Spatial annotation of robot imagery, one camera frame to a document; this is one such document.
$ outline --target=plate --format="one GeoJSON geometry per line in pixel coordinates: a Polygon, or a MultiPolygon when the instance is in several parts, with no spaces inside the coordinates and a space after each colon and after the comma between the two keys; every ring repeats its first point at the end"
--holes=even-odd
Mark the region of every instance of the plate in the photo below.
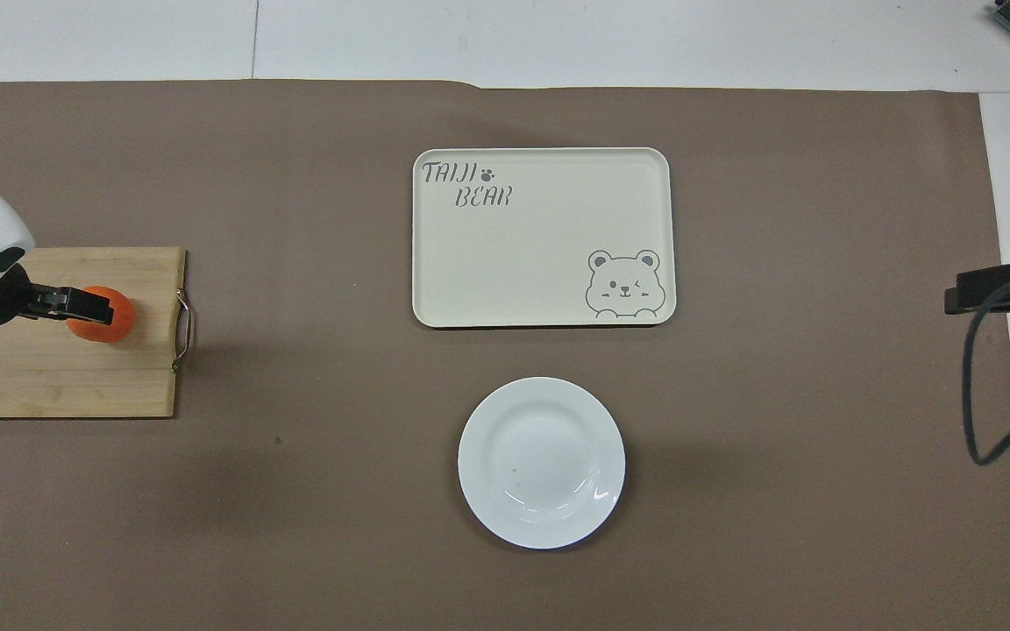
{"type": "Polygon", "coordinates": [[[412,176],[412,310],[426,326],[650,326],[673,315],[661,151],[431,149],[412,176]]]}
{"type": "Polygon", "coordinates": [[[553,377],[490,393],[458,446],[470,510],[494,535],[525,548],[560,548],[592,534],[614,510],[625,471],[613,416],[553,377]]]}

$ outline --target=orange fruit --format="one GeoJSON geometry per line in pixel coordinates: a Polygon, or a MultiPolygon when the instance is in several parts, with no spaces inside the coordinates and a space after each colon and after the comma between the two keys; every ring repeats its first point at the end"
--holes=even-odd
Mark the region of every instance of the orange fruit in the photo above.
{"type": "Polygon", "coordinates": [[[115,311],[115,314],[112,315],[110,324],[85,322],[85,320],[65,320],[69,331],[72,331],[73,335],[79,336],[79,338],[90,341],[112,343],[123,339],[131,330],[131,326],[135,324],[135,307],[132,307],[127,296],[121,295],[112,288],[102,288],[99,285],[84,288],[84,291],[108,299],[109,307],[115,311]]]}

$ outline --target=metal handle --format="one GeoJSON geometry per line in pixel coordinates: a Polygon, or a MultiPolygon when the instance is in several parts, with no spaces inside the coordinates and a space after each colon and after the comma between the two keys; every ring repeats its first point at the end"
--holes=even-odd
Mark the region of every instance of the metal handle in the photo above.
{"type": "MultiPolygon", "coordinates": [[[[179,371],[182,366],[182,359],[184,359],[185,355],[188,354],[190,348],[193,348],[193,332],[197,324],[196,315],[194,315],[193,307],[190,305],[190,297],[185,295],[185,290],[177,291],[177,302],[181,305],[182,311],[185,311],[185,343],[181,350],[177,351],[177,356],[171,364],[171,369],[173,369],[174,372],[179,371]]],[[[177,318],[179,318],[179,322],[181,322],[181,312],[179,312],[177,318]]]]}

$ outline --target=tray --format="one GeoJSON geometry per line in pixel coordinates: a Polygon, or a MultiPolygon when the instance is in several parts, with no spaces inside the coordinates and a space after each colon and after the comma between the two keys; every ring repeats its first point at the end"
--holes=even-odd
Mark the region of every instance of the tray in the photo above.
{"type": "Polygon", "coordinates": [[[676,309],[661,151],[431,149],[412,183],[412,309],[426,326],[647,326],[676,309]]]}

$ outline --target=cartoon bear face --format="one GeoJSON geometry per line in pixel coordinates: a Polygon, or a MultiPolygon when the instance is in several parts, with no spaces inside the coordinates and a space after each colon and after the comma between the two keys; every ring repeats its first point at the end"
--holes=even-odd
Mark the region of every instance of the cartoon bear face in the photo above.
{"type": "Polygon", "coordinates": [[[600,316],[604,312],[637,316],[642,311],[656,316],[665,304],[665,290],[656,275],[661,266],[662,259],[650,249],[642,249],[632,258],[613,256],[606,250],[593,252],[587,304],[600,316]]]}

